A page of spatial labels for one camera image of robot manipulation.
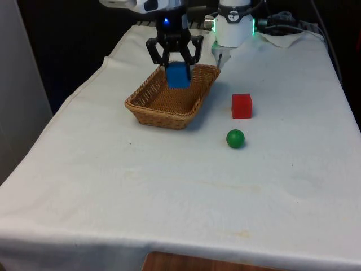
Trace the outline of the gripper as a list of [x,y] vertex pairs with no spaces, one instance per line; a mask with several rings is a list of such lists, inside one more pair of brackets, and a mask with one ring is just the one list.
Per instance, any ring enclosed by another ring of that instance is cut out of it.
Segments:
[[[187,78],[191,78],[190,67],[195,65],[201,57],[202,35],[193,36],[188,29],[187,10],[161,10],[156,14],[157,37],[149,38],[146,47],[154,64],[167,68],[170,56],[170,37],[180,37],[177,41],[177,52],[184,59]],[[191,54],[188,45],[191,43],[194,52]],[[163,48],[162,54],[157,50],[157,44]]]

